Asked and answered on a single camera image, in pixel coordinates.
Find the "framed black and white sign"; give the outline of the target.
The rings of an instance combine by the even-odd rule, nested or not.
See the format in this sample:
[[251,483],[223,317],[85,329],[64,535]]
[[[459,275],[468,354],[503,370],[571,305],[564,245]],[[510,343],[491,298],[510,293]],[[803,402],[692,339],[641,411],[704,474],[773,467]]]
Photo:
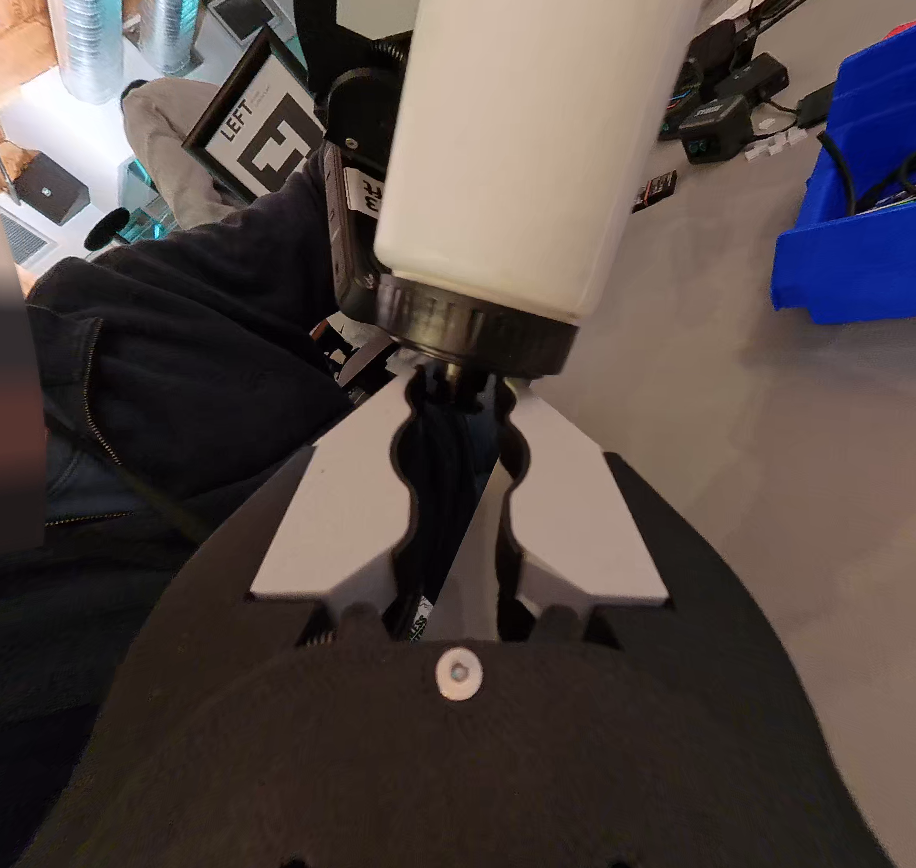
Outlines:
[[304,65],[262,27],[182,148],[235,198],[276,192],[323,141]]

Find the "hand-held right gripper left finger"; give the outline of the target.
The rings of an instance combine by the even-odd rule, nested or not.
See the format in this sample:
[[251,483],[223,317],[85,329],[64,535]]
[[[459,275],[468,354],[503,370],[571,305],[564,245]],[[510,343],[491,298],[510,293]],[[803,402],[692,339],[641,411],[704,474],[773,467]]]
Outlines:
[[396,377],[317,440],[251,583],[256,599],[326,606],[396,599],[392,557],[408,533],[411,496],[392,449],[411,417],[408,382]]

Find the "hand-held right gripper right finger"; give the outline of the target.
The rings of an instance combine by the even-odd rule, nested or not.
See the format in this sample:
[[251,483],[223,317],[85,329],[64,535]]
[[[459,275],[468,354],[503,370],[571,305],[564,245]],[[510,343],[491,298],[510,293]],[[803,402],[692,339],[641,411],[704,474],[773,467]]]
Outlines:
[[658,607],[669,599],[597,443],[524,382],[498,394],[498,578],[528,609]]

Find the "blue plastic bin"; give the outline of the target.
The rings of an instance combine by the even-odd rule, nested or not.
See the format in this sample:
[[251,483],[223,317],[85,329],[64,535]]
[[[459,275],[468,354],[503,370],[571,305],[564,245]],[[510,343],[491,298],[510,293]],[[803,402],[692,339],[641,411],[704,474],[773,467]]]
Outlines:
[[776,310],[818,324],[915,315],[915,27],[840,66],[821,152],[776,243]]

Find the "silver ventilation duct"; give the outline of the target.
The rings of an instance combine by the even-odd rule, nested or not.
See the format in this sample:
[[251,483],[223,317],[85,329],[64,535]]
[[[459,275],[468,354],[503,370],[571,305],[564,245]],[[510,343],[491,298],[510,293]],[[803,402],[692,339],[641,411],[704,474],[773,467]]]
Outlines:
[[[166,76],[190,69],[201,0],[140,0],[137,46]],[[57,61],[66,91],[101,105],[123,88],[123,0],[48,0]]]

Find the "white bottle with black cap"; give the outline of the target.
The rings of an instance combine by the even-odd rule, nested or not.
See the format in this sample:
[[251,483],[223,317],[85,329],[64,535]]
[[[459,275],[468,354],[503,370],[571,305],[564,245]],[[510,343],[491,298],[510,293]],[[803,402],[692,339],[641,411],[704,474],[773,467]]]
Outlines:
[[704,0],[419,0],[375,234],[378,325],[472,407],[562,371]]

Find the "person's dark clothing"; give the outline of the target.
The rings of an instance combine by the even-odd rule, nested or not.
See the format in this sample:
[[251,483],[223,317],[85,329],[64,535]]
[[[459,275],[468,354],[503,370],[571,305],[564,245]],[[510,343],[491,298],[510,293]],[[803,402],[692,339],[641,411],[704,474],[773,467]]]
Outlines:
[[2,553],[4,838],[61,793],[185,561],[351,409],[312,339],[336,311],[323,155],[223,221],[62,260],[25,300],[52,424],[42,541]]

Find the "black device with display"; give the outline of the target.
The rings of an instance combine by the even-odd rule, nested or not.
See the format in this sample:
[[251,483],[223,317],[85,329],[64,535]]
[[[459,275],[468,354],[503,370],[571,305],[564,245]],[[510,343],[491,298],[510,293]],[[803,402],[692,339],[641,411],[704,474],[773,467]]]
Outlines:
[[717,83],[715,100],[739,96],[753,111],[786,90],[789,84],[787,67],[772,54],[764,52]]
[[757,140],[747,99],[735,94],[702,105],[681,122],[678,138],[691,165],[730,160]]

